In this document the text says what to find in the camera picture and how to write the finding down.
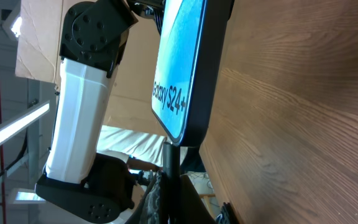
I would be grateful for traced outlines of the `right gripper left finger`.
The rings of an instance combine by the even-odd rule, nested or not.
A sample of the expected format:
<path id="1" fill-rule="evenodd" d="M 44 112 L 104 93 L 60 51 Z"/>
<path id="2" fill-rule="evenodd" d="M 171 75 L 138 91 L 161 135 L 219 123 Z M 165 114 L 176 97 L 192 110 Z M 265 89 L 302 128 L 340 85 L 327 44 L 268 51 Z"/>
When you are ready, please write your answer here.
<path id="1" fill-rule="evenodd" d="M 129 218 L 129 224 L 163 223 L 163 173 L 158 171 L 140 200 L 140 204 Z"/>

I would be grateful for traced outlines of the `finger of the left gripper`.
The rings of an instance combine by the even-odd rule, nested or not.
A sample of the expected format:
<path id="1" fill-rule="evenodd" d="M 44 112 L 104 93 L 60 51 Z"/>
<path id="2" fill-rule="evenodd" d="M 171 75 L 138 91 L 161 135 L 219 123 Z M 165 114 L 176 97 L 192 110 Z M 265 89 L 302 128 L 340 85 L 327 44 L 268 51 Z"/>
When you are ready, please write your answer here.
<path id="1" fill-rule="evenodd" d="M 129 8 L 144 19 L 152 19 L 157 31 L 162 33 L 163 16 L 166 0 L 127 0 Z"/>

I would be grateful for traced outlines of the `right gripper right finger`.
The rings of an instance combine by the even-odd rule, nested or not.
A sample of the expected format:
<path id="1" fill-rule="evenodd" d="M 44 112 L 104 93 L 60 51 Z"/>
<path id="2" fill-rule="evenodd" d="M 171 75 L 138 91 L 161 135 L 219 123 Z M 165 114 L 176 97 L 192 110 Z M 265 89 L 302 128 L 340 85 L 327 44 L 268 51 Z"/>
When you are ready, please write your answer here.
<path id="1" fill-rule="evenodd" d="M 180 176 L 178 222 L 181 224 L 215 224 L 187 175 Z"/>

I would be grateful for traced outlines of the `blue Galaxy S24 smartphone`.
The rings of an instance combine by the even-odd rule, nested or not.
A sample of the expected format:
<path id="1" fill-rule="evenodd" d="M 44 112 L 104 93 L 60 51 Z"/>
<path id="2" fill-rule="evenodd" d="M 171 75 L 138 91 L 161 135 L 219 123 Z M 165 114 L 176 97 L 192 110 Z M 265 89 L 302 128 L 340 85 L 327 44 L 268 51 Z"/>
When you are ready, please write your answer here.
<path id="1" fill-rule="evenodd" d="M 169 0 L 152 112 L 176 146 L 200 146 L 208 130 L 232 0 Z"/>

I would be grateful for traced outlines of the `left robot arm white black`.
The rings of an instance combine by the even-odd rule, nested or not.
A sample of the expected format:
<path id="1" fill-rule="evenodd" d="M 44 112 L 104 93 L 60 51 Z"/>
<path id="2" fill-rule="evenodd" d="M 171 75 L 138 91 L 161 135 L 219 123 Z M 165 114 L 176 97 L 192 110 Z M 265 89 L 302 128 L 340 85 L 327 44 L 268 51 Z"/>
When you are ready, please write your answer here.
<path id="1" fill-rule="evenodd" d="M 134 176 L 96 146 L 129 29 L 163 9 L 163 1 L 99 0 L 65 14 L 52 145 L 35 192 L 87 222 L 109 223 L 134 208 Z"/>

